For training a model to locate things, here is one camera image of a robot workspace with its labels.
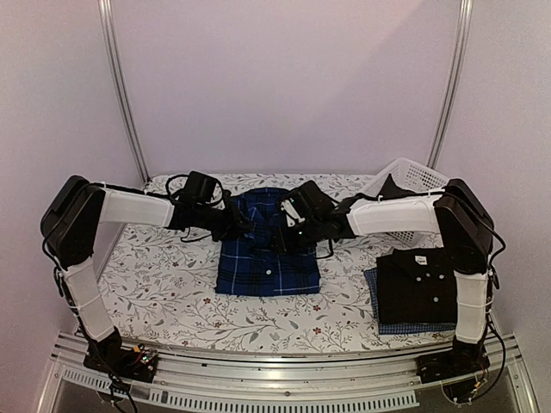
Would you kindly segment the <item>blue plaid long sleeve shirt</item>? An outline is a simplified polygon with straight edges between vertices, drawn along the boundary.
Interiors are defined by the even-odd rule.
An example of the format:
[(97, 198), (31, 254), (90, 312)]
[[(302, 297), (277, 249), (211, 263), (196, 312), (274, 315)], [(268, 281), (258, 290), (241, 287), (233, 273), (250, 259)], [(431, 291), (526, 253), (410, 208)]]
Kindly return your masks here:
[(316, 249), (279, 254), (272, 237), (286, 223), (278, 202), (284, 188), (254, 188), (232, 198), (252, 229), (221, 243), (214, 291), (247, 297), (315, 294), (320, 289)]

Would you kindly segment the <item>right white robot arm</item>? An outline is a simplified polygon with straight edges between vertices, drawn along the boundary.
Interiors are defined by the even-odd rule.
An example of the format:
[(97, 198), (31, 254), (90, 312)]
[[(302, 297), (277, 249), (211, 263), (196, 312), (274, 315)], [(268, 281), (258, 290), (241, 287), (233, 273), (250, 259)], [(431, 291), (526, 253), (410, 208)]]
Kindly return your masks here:
[(486, 332), (492, 304), (494, 224), (468, 185), (453, 179), (424, 193), (384, 196), (355, 194), (334, 202), (313, 181), (291, 190), (278, 202), (284, 221), (272, 237), (280, 253), (294, 253), (325, 240), (376, 233), (437, 234), (451, 261), (456, 283), (457, 324), (461, 342), (445, 357), (445, 367), (463, 375), (479, 359), (474, 344)]

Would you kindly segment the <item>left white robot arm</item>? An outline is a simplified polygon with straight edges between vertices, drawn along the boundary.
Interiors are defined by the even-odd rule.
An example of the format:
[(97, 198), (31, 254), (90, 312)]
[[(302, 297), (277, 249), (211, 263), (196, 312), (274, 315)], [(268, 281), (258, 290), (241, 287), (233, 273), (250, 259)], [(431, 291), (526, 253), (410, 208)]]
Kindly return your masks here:
[(252, 223), (232, 201), (218, 179), (192, 171), (182, 188), (162, 194), (89, 182), (70, 176), (40, 222), (43, 251), (55, 265), (65, 295), (93, 353), (109, 373), (121, 373), (127, 353), (111, 341), (120, 334), (108, 315), (93, 262), (98, 227), (103, 223), (149, 225), (174, 231), (197, 228), (214, 241), (236, 239)]

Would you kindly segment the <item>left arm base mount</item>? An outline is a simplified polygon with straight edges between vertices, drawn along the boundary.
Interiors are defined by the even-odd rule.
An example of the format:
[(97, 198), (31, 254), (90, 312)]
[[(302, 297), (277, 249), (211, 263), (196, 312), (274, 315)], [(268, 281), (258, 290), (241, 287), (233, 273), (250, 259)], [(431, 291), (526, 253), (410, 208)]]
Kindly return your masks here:
[(117, 328), (101, 341), (91, 338), (83, 332), (88, 343), (84, 366), (113, 377), (151, 383), (158, 366), (158, 353), (144, 344), (123, 348), (121, 335)]

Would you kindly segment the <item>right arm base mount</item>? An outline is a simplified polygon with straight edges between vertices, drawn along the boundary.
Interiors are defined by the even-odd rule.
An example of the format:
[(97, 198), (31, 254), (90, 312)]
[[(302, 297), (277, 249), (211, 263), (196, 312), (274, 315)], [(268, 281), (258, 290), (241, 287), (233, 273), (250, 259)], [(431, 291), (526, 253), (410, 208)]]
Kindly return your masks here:
[(449, 380), (442, 387), (444, 396), (454, 404), (471, 403), (485, 383), (490, 361), (483, 341), (476, 344), (454, 338), (447, 351), (419, 356), (416, 375), (422, 384)]

